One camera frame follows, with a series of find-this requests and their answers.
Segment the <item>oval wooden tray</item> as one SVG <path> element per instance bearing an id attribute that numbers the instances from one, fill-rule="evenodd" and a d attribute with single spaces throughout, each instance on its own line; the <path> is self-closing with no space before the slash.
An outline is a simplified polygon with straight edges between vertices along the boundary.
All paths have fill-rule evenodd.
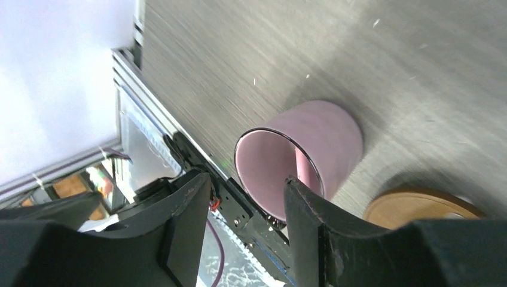
<path id="1" fill-rule="evenodd" d="M 394 188 L 376 197 L 363 219 L 375 225 L 397 229 L 418 219 L 477 219 L 483 211 L 458 196 L 432 188 Z"/>

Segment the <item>purple mug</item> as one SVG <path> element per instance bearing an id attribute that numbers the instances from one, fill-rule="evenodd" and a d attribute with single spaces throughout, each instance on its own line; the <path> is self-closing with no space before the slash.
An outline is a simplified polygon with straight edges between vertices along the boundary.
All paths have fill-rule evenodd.
<path id="1" fill-rule="evenodd" d="M 241 135 L 234 162 L 254 202 L 268 215 L 285 221 L 283 190 L 289 176 L 331 200 L 361 161 L 363 151 L 355 119 L 334 103 L 313 100 Z"/>

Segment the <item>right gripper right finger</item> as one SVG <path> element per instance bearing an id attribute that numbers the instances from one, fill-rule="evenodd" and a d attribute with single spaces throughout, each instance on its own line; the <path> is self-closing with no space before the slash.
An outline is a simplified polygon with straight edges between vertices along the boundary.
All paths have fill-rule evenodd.
<path id="1" fill-rule="evenodd" d="M 388 230 L 286 180 L 297 286 L 505 286 L 506 221 L 424 219 Z"/>

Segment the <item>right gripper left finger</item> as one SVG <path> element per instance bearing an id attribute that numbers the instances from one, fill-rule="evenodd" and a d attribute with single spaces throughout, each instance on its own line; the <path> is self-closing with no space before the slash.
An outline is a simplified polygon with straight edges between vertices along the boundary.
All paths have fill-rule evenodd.
<path id="1" fill-rule="evenodd" d="M 195 286 L 212 189 L 207 173 L 151 198 L 103 231 L 81 232 L 100 193 L 1 210 L 2 286 Z"/>

